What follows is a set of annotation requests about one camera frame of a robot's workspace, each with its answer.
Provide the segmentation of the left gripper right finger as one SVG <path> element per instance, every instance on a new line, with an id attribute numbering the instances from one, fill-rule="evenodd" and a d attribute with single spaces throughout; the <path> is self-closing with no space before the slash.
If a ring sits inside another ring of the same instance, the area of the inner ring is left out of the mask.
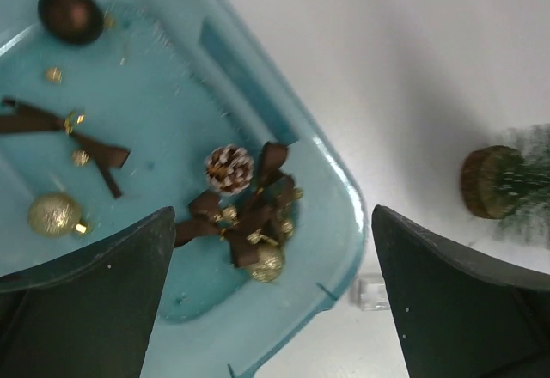
<path id="1" fill-rule="evenodd" d="M 549 276 L 378 205 L 371 227 L 411 377 L 547 377 Z"/>

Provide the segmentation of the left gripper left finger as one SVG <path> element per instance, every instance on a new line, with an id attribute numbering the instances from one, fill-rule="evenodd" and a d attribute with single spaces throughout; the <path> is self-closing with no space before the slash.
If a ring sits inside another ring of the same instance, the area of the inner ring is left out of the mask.
<path id="1" fill-rule="evenodd" d="M 161 208 L 73 253 L 1 278 L 3 377 L 138 377 L 174 250 Z"/>

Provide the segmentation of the clear light string battery box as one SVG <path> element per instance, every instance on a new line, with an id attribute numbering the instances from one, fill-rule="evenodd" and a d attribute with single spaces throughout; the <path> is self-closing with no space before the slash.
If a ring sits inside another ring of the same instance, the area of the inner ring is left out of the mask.
<path id="1" fill-rule="evenodd" d="M 363 274 L 356 277 L 351 298 L 362 311 L 385 311 L 390 309 L 386 284 L 380 273 Z"/>

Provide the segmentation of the small green christmas tree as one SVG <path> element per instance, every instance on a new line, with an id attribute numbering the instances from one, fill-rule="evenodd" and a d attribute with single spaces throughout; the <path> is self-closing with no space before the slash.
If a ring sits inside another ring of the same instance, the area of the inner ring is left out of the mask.
<path id="1" fill-rule="evenodd" d="M 549 125 L 505 131 L 470 152 L 460 193 L 471 215 L 493 221 L 494 238 L 549 247 Z"/>

